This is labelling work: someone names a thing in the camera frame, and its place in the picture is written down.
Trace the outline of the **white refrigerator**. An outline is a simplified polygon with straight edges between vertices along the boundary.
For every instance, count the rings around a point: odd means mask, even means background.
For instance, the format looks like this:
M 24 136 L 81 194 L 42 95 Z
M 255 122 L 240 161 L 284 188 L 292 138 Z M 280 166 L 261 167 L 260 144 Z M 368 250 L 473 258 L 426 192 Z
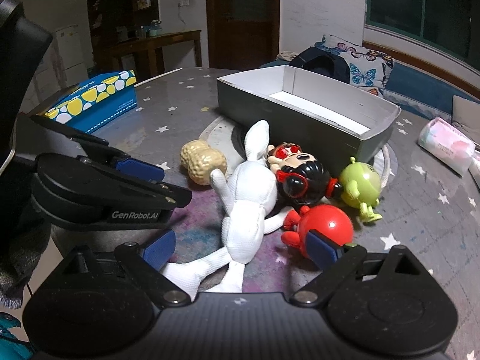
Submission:
M 55 47 L 61 82 L 74 86 L 86 80 L 88 73 L 76 24 L 55 32 Z

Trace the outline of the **wooden side table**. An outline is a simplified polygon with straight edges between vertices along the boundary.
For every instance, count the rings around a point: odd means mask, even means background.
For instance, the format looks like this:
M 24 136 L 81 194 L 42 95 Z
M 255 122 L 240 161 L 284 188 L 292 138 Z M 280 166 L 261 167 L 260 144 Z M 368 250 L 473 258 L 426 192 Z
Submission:
M 108 55 L 112 61 L 121 59 L 124 55 L 146 53 L 148 61 L 148 72 L 150 78 L 156 77 L 160 72 L 159 55 L 164 57 L 164 47 L 186 43 L 193 43 L 193 54 L 195 66 L 201 68 L 203 66 L 202 47 L 201 47 L 201 30 L 184 30 L 176 33 L 163 33 L 155 37 L 149 37 L 136 41 L 126 41 L 112 47 L 108 51 Z

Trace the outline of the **black-haired doll figure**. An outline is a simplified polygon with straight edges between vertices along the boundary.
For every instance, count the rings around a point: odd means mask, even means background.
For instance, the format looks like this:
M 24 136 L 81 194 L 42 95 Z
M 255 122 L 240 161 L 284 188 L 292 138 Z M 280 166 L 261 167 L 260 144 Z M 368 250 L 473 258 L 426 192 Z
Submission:
M 325 198 L 339 198 L 343 186 L 324 165 L 295 143 L 267 149 L 267 162 L 275 175 L 279 194 L 297 206 L 315 206 Z

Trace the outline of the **dark wooden door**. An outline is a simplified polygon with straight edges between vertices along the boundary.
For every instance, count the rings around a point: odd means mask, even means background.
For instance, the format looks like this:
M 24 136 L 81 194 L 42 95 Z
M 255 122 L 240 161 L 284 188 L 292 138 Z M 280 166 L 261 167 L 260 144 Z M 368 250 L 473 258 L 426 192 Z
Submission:
M 206 0 L 212 68 L 249 70 L 279 51 L 280 0 Z

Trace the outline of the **green framed window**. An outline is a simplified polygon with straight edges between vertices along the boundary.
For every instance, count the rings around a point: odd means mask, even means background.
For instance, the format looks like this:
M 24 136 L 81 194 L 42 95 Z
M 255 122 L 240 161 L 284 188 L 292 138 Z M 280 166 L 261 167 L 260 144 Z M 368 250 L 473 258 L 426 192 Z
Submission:
M 367 0 L 366 22 L 479 69 L 479 0 Z

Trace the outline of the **dark wooden shelf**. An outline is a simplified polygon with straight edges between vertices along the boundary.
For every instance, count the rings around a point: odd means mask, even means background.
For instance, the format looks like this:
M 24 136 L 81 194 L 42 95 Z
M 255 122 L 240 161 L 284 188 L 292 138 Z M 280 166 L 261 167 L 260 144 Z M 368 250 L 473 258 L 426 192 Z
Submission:
M 94 66 L 106 70 L 109 50 L 145 38 L 160 19 L 159 0 L 87 0 Z

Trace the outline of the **pink tissue pack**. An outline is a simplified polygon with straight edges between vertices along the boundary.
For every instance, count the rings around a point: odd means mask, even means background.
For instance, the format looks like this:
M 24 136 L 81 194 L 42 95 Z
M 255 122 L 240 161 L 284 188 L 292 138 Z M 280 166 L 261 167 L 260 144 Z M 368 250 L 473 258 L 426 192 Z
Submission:
M 473 162 L 473 141 L 442 118 L 431 119 L 422 128 L 417 143 L 459 176 L 463 176 Z

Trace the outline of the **beige peanut toy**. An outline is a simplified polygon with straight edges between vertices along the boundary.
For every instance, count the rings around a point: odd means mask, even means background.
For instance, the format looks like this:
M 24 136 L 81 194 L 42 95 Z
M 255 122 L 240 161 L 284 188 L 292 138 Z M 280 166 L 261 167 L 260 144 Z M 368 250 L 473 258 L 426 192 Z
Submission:
M 224 154 L 212 148 L 204 140 L 193 140 L 185 143 L 180 152 L 181 165 L 187 170 L 189 178 L 197 185 L 209 185 L 210 173 L 220 169 L 227 172 L 227 160 Z

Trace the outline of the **green alien toy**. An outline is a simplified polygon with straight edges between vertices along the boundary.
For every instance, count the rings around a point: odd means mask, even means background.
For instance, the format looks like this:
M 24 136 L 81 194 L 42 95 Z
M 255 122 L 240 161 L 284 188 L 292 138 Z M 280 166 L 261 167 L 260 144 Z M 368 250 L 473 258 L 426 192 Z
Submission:
M 338 181 L 343 187 L 341 199 L 359 211 L 360 221 L 363 224 L 383 218 L 381 214 L 374 211 L 380 204 L 382 187 L 380 175 L 371 165 L 358 162 L 355 157 L 351 157 L 350 164 L 340 173 Z

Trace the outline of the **grey cushion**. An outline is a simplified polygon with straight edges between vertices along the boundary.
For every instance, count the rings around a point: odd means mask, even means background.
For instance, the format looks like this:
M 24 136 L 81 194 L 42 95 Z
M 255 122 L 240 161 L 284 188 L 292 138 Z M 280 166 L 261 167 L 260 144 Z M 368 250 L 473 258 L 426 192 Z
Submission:
M 473 141 L 479 140 L 480 105 L 454 95 L 451 123 Z

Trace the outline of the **red round toy figure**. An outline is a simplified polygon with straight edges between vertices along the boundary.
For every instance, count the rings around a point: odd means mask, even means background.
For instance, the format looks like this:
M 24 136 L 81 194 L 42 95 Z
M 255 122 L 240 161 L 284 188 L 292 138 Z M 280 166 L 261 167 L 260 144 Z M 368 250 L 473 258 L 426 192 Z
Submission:
M 341 209 L 329 204 L 312 208 L 303 205 L 299 211 L 290 210 L 283 221 L 283 228 L 281 241 L 297 249 L 305 258 L 309 258 L 308 234 L 317 232 L 339 246 L 353 242 L 354 237 L 350 218 Z

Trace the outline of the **blue yellow tissue box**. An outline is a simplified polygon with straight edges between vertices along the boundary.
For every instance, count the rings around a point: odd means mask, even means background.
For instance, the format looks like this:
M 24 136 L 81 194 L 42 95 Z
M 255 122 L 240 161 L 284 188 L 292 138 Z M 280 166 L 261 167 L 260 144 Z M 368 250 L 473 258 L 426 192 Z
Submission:
M 41 115 L 53 121 L 93 133 L 137 107 L 133 70 L 103 73 L 80 83 Z

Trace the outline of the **grey cardboard box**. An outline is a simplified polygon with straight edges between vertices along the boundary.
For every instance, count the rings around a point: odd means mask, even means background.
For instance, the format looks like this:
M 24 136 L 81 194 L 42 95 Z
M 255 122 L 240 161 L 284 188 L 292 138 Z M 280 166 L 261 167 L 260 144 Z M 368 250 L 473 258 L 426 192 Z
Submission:
M 400 108 L 355 86 L 289 65 L 217 80 L 220 113 L 249 128 L 264 119 L 270 141 L 296 143 L 338 176 L 388 142 Z

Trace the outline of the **white plush rabbit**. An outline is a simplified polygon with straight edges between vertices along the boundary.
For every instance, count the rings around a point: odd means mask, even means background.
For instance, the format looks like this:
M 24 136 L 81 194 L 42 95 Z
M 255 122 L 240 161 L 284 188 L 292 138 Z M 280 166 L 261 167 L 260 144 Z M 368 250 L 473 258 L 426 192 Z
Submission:
M 161 273 L 177 287 L 196 298 L 199 286 L 210 274 L 228 267 L 221 282 L 210 288 L 214 293 L 241 293 L 245 266 L 259 251 L 265 235 L 283 225 L 289 206 L 268 217 L 278 199 L 275 175 L 266 166 L 269 123 L 253 124 L 244 140 L 247 160 L 225 178 L 220 169 L 210 173 L 210 183 L 224 208 L 221 225 L 223 246 L 188 263 L 167 263 Z

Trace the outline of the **dark blue backpack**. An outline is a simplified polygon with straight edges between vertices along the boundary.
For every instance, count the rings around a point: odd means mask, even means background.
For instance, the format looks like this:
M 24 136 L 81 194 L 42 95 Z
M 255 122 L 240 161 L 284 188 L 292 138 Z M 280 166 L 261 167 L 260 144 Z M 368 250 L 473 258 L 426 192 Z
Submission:
M 351 70 L 344 58 L 311 46 L 296 55 L 289 66 L 315 72 L 343 83 L 349 84 Z

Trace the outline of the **butterfly print pillow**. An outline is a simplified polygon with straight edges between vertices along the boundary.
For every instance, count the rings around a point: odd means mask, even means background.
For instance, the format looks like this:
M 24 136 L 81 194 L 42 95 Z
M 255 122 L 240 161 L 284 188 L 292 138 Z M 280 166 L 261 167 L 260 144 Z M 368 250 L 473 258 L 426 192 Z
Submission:
M 395 59 L 384 52 L 368 49 L 333 35 L 323 35 L 315 47 L 343 58 L 349 66 L 350 84 L 383 97 Z

